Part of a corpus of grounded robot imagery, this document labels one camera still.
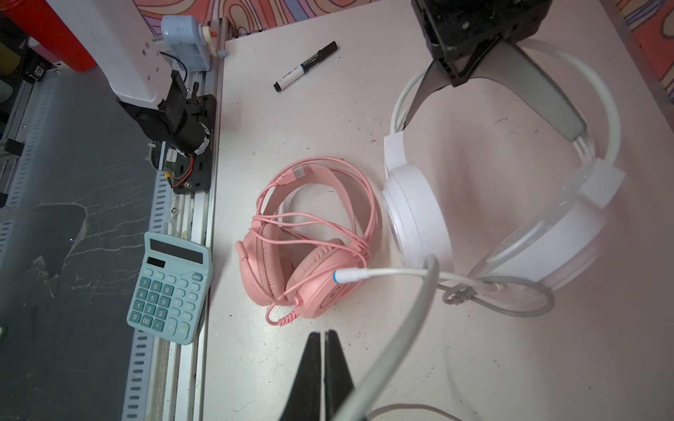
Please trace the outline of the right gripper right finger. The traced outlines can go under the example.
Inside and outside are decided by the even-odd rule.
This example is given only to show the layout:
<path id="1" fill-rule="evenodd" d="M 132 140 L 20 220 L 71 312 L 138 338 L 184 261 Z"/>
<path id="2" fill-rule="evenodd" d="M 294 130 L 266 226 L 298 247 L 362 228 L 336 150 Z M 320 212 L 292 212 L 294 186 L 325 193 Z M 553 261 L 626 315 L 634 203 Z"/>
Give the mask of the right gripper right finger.
<path id="1" fill-rule="evenodd" d="M 342 344 L 335 330 L 326 332 L 324 371 L 326 420 L 332 420 L 354 389 Z"/>

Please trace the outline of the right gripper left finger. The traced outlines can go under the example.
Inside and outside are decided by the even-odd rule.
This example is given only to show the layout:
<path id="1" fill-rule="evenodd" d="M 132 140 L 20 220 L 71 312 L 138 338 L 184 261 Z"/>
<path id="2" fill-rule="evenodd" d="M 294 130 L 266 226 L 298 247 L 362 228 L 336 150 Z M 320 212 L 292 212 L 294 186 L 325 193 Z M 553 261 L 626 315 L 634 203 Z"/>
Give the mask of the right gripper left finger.
<path id="1" fill-rule="evenodd" d="M 321 418 L 321 335 L 310 333 L 281 421 Z"/>

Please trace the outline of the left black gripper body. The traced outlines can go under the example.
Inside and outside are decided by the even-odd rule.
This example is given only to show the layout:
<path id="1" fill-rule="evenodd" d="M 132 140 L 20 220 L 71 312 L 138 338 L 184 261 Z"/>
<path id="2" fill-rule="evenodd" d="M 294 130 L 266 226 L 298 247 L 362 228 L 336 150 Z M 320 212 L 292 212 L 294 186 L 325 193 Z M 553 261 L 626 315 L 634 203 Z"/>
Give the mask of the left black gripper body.
<path id="1" fill-rule="evenodd" d="M 416 0 L 411 5 L 428 50 L 454 87 L 470 79 L 500 41 L 514 44 L 533 36 L 550 0 Z"/>

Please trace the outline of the pink headphones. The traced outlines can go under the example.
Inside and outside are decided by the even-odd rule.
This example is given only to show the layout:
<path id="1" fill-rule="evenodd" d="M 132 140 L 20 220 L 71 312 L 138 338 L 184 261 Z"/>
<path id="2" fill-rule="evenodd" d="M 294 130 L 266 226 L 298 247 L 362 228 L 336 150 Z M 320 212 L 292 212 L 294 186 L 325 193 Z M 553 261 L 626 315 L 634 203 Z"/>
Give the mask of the pink headphones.
<path id="1" fill-rule="evenodd" d="M 335 190 L 347 212 L 343 226 L 305 212 L 281 212 L 284 200 L 307 184 Z M 290 313 L 271 326 L 299 317 L 316 319 L 346 298 L 359 282 L 340 284 L 335 272 L 367 268 L 379 226 L 377 198 L 366 175 L 344 159 L 305 158 L 280 170 L 256 198 L 256 213 L 236 242 L 240 276 L 249 298 L 269 312 Z"/>

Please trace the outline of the white headphones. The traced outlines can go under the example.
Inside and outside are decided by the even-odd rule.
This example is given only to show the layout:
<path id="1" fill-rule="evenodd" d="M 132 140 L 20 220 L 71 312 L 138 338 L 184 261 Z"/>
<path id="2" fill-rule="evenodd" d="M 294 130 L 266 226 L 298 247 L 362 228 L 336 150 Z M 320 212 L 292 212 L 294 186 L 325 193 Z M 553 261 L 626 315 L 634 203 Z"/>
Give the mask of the white headphones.
<path id="1" fill-rule="evenodd" d="M 397 96 L 384 138 L 382 214 L 410 274 L 435 256 L 442 284 L 521 305 L 597 257 L 624 180 L 609 80 L 617 44 L 499 44 L 421 122 Z"/>

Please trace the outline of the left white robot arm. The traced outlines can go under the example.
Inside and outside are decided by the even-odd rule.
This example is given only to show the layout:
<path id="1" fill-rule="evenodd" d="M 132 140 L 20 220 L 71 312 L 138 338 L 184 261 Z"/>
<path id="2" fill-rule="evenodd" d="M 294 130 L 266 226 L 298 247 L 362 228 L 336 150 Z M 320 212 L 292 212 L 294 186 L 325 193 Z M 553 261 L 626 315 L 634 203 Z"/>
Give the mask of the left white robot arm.
<path id="1" fill-rule="evenodd" d="M 49 6 L 100 66 L 148 138 L 184 154 L 205 152 L 211 129 L 187 111 L 184 83 L 152 45 L 132 2 L 51 1 Z M 454 87 L 475 75 L 498 42 L 515 44 L 534 35 L 550 7 L 549 1 L 412 2 L 433 64 Z"/>

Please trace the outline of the black marker on table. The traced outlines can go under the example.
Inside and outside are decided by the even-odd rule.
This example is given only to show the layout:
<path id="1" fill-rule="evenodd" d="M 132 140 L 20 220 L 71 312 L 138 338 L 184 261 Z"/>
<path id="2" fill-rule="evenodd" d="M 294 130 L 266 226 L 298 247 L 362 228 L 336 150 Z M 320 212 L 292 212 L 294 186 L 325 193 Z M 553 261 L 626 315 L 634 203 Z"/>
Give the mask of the black marker on table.
<path id="1" fill-rule="evenodd" d="M 312 68 L 314 68 L 318 64 L 322 63 L 324 60 L 326 60 L 332 54 L 336 53 L 338 51 L 338 49 L 339 49 L 339 47 L 338 47 L 337 43 L 335 41 L 332 41 L 326 47 L 323 47 L 316 54 L 314 54 L 310 58 L 306 59 L 305 61 L 300 63 L 300 65 L 296 66 L 296 68 L 293 68 L 293 70 L 291 70 L 286 75 L 284 75 L 280 79 L 278 79 L 273 85 L 275 91 L 276 92 L 284 91 L 291 84 L 296 82 L 296 80 L 300 79 L 300 77 L 305 75 L 305 73 L 307 73 L 309 70 L 311 70 Z"/>

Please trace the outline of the teal calculator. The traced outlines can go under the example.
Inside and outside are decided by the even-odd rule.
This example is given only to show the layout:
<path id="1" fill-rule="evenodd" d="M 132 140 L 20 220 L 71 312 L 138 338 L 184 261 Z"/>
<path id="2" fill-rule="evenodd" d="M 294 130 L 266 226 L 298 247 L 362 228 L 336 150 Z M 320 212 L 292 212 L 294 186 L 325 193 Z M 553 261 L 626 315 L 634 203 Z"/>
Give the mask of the teal calculator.
<path id="1" fill-rule="evenodd" d="M 185 346 L 198 336 L 213 277 L 212 251 L 174 236 L 144 234 L 144 256 L 126 322 Z"/>

